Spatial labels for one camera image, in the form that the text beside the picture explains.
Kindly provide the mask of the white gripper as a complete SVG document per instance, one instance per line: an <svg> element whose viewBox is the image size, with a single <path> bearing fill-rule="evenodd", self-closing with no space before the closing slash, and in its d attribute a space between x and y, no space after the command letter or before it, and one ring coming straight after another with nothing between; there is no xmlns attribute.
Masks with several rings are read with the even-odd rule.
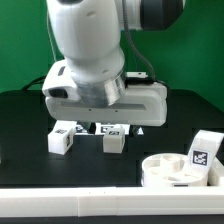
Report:
<svg viewBox="0 0 224 224"><path fill-rule="evenodd" d="M53 64L42 92L56 120L162 126L167 118L167 88L145 77L122 76L82 85L64 60Z"/></svg>

